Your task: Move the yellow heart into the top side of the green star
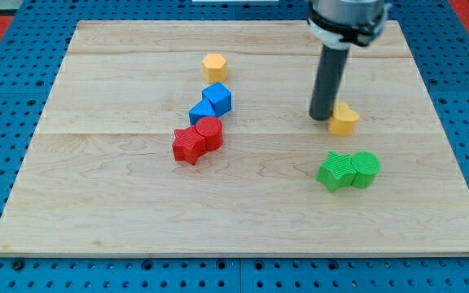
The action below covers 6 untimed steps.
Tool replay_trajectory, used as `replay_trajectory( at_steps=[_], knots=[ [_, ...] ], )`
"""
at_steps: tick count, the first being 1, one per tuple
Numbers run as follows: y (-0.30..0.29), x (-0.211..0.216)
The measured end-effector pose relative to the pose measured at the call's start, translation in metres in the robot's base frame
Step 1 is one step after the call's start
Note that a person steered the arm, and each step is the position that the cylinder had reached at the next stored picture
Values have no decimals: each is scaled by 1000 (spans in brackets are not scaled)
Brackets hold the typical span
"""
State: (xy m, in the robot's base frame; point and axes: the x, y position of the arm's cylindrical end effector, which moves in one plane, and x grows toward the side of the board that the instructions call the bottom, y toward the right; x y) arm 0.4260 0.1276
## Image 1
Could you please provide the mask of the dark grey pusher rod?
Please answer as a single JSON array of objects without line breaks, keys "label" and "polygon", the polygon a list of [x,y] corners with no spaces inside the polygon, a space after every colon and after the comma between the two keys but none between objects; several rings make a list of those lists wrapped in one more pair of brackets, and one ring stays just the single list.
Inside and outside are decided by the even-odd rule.
[{"label": "dark grey pusher rod", "polygon": [[309,115],[312,119],[324,121],[331,117],[348,52],[349,49],[335,50],[329,46],[322,46],[309,105]]}]

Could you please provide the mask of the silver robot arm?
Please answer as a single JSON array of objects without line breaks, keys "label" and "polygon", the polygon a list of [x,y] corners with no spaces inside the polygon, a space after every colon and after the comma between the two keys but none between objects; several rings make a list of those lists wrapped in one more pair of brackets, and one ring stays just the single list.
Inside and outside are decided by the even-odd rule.
[{"label": "silver robot arm", "polygon": [[369,46],[384,30],[391,5],[384,0],[310,0],[307,23],[322,43],[309,115],[328,120],[335,107],[348,53]]}]

